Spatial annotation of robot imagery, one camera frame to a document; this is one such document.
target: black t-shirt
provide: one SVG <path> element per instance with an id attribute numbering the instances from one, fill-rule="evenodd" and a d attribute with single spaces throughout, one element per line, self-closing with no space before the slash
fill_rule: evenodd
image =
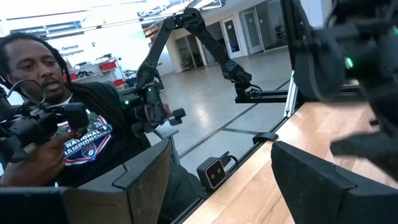
<path id="1" fill-rule="evenodd" d="M 133 117 L 136 113 L 123 110 L 119 95 L 111 85 L 98 82 L 85 85 L 126 117 L 130 116 L 126 121 L 137 121 Z M 87 106 L 76 93 L 72 94 L 69 102 L 82 102 Z M 87 106 L 87 113 L 90 121 L 87 133 L 81 139 L 72 139 L 65 143 L 65 168 L 56 179 L 59 186 L 78 187 L 107 173 L 150 146 L 143 133 L 137 137 L 131 132 L 128 138 L 124 138 L 123 131 L 126 130 L 114 127 L 96 108 Z M 69 130 L 67 122 L 58 124 L 55 136 Z"/>

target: concrete floor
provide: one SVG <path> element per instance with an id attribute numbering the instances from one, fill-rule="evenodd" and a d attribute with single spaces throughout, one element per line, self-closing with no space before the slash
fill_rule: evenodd
<path id="1" fill-rule="evenodd" d="M 263 90 L 286 90 L 292 73 L 287 48 L 237 58 L 245 71 L 252 74 L 252 84 Z M 223 79 L 218 64 L 162 77 L 166 91 L 162 94 L 170 108 L 184 108 L 187 116 L 177 126 L 174 136 L 182 165 L 193 174 L 210 156 L 226 151 L 240 158 L 250 147 L 257 132 L 266 132 L 283 117 L 284 103 L 236 104 L 234 86 Z M 159 142 L 149 134 L 152 144 Z"/>

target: man's hand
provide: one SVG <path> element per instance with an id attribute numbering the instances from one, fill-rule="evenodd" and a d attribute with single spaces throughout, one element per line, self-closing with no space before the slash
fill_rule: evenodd
<path id="1" fill-rule="evenodd" d="M 78 133 L 71 131 L 54 137 L 43 145 L 27 146 L 25 151 L 29 158 L 18 163 L 8 163 L 0 179 L 0 186 L 41 186 L 55 179 L 63 169 L 63 145 L 77 136 Z"/>
<path id="2" fill-rule="evenodd" d="M 168 118 L 173 116 L 173 112 L 170 110 L 169 105 L 167 103 L 163 104 L 163 109 L 165 110 Z M 149 116 L 148 109 L 146 107 L 144 108 L 144 111 L 145 111 L 145 117 L 147 118 L 147 120 L 149 120 L 150 116 Z"/>

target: glass door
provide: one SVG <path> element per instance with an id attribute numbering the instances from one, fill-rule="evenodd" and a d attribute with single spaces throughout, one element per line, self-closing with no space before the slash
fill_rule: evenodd
<path id="1" fill-rule="evenodd" d="M 259 32 L 260 28 L 257 15 L 254 8 L 241 12 L 241 18 L 243 21 L 246 42 L 248 43 L 250 54 L 264 50 Z"/>
<path id="2" fill-rule="evenodd" d="M 226 42 L 226 48 L 230 58 L 242 57 L 242 49 L 239 44 L 238 36 L 235 31 L 235 23 L 233 17 L 229 17 L 221 21 L 221 27 L 223 28 L 224 39 Z"/>

